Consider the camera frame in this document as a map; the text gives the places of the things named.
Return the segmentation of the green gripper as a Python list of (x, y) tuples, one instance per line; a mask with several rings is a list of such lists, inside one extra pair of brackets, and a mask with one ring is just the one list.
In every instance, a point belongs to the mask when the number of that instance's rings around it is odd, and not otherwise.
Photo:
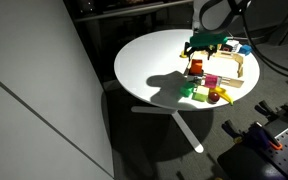
[(224, 34), (207, 34), (207, 33), (198, 33), (194, 34), (189, 42), (184, 44), (183, 55), (185, 57), (189, 57), (192, 53), (194, 53), (197, 48), (196, 47), (204, 47), (208, 46), (207, 49), (207, 59), (217, 52), (218, 46), (217, 44), (225, 44), (228, 41), (228, 38)]

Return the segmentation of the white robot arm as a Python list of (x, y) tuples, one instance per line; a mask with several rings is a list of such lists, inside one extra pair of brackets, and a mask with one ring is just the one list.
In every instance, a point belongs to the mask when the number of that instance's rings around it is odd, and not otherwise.
[(192, 36), (185, 43), (182, 57), (190, 57), (195, 51), (216, 53), (219, 44), (228, 38), (223, 32), (241, 17), (251, 0), (193, 0)]

